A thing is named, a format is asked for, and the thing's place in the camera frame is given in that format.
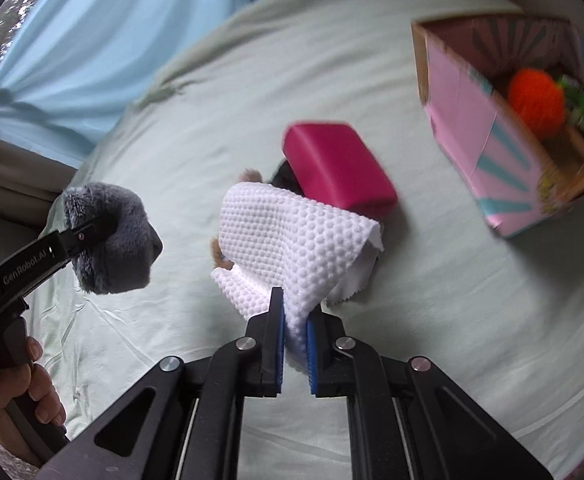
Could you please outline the person's left hand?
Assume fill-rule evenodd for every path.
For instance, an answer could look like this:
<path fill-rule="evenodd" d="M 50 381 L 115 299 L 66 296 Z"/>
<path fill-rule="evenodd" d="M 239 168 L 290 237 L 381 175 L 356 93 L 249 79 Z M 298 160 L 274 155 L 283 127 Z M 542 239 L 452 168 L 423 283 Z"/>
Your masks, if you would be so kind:
<path fill-rule="evenodd" d="M 25 364 L 0 370 L 0 445 L 26 463 L 40 466 L 40 460 L 30 450 L 10 415 L 7 414 L 7 405 L 14 398 L 26 394 L 37 404 L 34 412 L 36 419 L 42 424 L 53 424 L 60 428 L 63 428 L 66 422 L 66 411 L 49 373 L 37 363 L 43 353 L 41 344 L 29 337 L 26 348 L 31 365 Z"/>

